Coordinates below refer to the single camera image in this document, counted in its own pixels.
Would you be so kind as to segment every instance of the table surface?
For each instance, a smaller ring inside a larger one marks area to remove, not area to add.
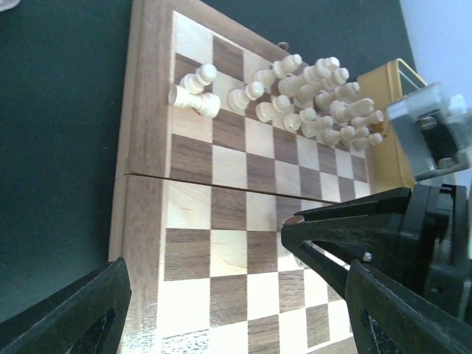
[[[342,56],[354,75],[396,57],[412,65],[399,1],[350,2],[208,1],[308,61]],[[0,13],[0,320],[106,261],[130,10],[57,0]]]

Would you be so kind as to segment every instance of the bolt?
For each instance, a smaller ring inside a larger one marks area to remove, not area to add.
[[[424,117],[418,121],[422,131],[429,131],[437,125],[436,119],[433,117]]]
[[[364,262],[372,262],[372,253],[370,252],[364,253],[364,256],[362,256],[362,260]]]

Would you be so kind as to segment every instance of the chessboard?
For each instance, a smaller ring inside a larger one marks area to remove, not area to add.
[[[128,54],[117,178],[138,174],[330,202],[371,194],[369,151],[291,133],[281,119],[259,121],[255,107],[279,94],[277,83],[246,112],[229,107],[229,92],[287,52],[198,1],[138,2],[142,18],[131,24],[137,43],[130,42]],[[170,86],[203,63],[218,70],[206,87],[221,99],[214,119],[167,104]]]
[[[356,353],[346,302],[280,243],[323,203],[146,176],[115,195],[110,257],[133,291],[120,353]]]

